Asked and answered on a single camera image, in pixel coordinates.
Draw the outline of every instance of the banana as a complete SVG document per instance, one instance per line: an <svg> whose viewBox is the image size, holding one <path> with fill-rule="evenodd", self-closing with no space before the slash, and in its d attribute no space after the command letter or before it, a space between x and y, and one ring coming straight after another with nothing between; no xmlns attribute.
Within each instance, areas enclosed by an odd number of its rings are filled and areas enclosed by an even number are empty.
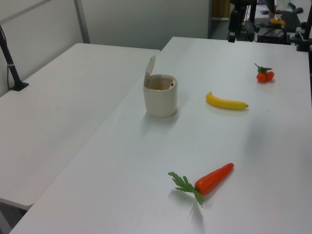
<svg viewBox="0 0 312 234"><path fill-rule="evenodd" d="M212 92L209 92L206 95L206 101L213 106L223 107L227 109L243 110L248 107L248 105L242 101L233 101L217 98L213 96Z"/></svg>

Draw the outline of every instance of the tomato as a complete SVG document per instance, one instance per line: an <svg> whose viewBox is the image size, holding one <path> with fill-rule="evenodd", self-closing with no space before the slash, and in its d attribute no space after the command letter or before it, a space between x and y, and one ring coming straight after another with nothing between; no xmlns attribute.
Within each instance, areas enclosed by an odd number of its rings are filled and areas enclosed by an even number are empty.
<svg viewBox="0 0 312 234"><path fill-rule="evenodd" d="M267 74L267 81L271 81L274 77L274 72L266 72Z"/></svg>
<svg viewBox="0 0 312 234"><path fill-rule="evenodd" d="M267 76L265 74L263 74L263 73L258 73L257 80L259 82L266 82L267 81Z"/></svg>

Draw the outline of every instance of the orange carrot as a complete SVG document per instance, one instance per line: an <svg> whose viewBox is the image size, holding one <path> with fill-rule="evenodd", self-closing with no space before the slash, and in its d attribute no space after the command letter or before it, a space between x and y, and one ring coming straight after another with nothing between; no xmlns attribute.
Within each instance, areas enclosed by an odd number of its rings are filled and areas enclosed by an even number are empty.
<svg viewBox="0 0 312 234"><path fill-rule="evenodd" d="M224 167L209 173L208 175L199 179L195 183L194 187L189 183L186 176L181 178L174 172L169 172L168 175L173 177L172 180L178 186L176 189L182 192L194 193L198 203L200 206L202 206L204 203L203 195L211 192L219 183L221 183L221 181L223 181L225 177L231 172L233 166L233 163L228 163Z"/></svg>
<svg viewBox="0 0 312 234"><path fill-rule="evenodd" d="M211 192L231 172L233 166L233 163L228 163L218 170L215 170L203 178L200 178L195 183L195 189L197 189L202 195Z"/></svg>

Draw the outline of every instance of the cup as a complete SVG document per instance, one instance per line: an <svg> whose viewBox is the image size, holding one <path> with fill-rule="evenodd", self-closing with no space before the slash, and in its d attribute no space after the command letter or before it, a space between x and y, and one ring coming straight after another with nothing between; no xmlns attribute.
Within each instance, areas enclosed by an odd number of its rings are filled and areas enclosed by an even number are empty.
<svg viewBox="0 0 312 234"><path fill-rule="evenodd" d="M169 75L150 75L155 56L147 66L143 86L145 107L148 114L154 117L166 118L176 112L177 80Z"/></svg>

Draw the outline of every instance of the cup lid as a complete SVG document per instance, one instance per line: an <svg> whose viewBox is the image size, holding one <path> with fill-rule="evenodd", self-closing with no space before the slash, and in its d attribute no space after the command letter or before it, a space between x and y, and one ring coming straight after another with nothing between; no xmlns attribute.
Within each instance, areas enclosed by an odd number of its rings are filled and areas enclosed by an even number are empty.
<svg viewBox="0 0 312 234"><path fill-rule="evenodd" d="M156 56L153 55L147 64L146 71L145 71L145 78L144 78L145 87L147 87L148 83L150 82L150 77L154 68L155 60L156 60Z"/></svg>

